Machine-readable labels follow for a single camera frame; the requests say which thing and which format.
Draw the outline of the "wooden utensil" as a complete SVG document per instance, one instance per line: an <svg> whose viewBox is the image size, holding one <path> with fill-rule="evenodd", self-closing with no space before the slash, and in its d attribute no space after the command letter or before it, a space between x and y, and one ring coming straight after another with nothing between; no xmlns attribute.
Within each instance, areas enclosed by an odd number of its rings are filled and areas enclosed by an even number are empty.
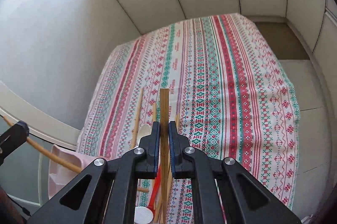
<svg viewBox="0 0 337 224"><path fill-rule="evenodd" d="M6 118L2 115L1 115L1 118L3 118L3 120L7 123L9 128L14 125L14 123L12 123L8 118ZM43 146L36 143L31 138L28 137L26 143L31 145L34 149L36 149L38 152L40 152L41 154L43 154L44 156L49 158L51 161L56 162L57 164L62 165L64 167L66 167L67 169L72 170L75 173L80 173L82 171L82 169L80 167L77 167L74 164L72 164L72 163L70 163L70 162L68 162L64 159L61 159L60 157L58 157L56 155L53 155L51 152L49 152Z"/></svg>

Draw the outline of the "white plastic rice paddle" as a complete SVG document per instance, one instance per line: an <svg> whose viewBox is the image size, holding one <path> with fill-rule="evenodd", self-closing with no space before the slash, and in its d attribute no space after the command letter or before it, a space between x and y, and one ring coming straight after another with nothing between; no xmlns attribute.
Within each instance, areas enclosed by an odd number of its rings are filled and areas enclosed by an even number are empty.
<svg viewBox="0 0 337 224"><path fill-rule="evenodd" d="M135 147L139 146L140 140L142 137L148 136L151 134L151 127L148 124L142 125L142 127L138 130L137 136L136 136L136 142Z"/></svg>

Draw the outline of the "pink plastic utensil holder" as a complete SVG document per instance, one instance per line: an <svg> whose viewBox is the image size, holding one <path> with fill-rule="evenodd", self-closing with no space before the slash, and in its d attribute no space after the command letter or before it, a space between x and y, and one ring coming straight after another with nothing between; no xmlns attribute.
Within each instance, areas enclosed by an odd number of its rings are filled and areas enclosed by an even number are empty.
<svg viewBox="0 0 337 224"><path fill-rule="evenodd" d="M97 158L103 158L103 156L88 156L80 154L75 151L53 145L51 148L51 153L64 159L81 169L84 169L92 161ZM77 173L72 170L67 169L66 167L57 164L50 160L49 163L49 176L48 176L48 196L49 200L52 199L65 185L67 185Z"/></svg>

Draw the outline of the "red handled spoon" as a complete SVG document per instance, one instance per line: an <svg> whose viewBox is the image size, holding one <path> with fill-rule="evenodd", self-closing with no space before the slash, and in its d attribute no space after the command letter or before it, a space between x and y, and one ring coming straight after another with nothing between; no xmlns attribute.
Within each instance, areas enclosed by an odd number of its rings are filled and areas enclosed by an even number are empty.
<svg viewBox="0 0 337 224"><path fill-rule="evenodd" d="M135 208L134 223L146 224L146 223L157 223L155 221L156 210L154 208L156 197L159 192L161 181L161 169L158 168L157 176L154 180L154 186L152 188L150 201L147 206L137 206Z"/></svg>

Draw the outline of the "bamboo stick utensil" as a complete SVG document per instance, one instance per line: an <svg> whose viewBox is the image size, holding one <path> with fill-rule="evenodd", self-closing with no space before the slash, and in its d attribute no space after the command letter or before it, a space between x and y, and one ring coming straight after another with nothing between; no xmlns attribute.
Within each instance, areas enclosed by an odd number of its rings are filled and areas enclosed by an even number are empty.
<svg viewBox="0 0 337 224"><path fill-rule="evenodd" d="M161 163L161 198L162 218L166 223L167 183L169 172L169 89L160 89L160 163Z"/></svg>

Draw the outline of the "long wooden chopstick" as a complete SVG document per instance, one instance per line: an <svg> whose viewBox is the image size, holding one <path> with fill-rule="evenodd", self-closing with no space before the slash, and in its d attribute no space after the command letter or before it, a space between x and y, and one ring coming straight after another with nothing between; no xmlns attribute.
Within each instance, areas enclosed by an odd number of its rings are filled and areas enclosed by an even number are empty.
<svg viewBox="0 0 337 224"><path fill-rule="evenodd" d="M138 104L136 108L135 123L134 123L134 128L132 130L132 140L131 140L131 147L130 147L131 149L134 149L136 146L136 138L138 135L138 127L139 127L139 117L140 117L140 112L142 108L142 98L143 98L143 88L140 89Z"/></svg>

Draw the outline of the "patterned red green tablecloth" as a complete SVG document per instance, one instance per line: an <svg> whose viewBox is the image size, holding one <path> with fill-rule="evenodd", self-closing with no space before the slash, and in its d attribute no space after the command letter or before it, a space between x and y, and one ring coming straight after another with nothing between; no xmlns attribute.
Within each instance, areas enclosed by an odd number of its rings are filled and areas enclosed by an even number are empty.
<svg viewBox="0 0 337 224"><path fill-rule="evenodd" d="M120 45L99 77L77 151L108 159L159 114L170 90L179 133L208 156L238 160L287 207L298 170L295 88L256 25L240 14L178 22Z"/></svg>

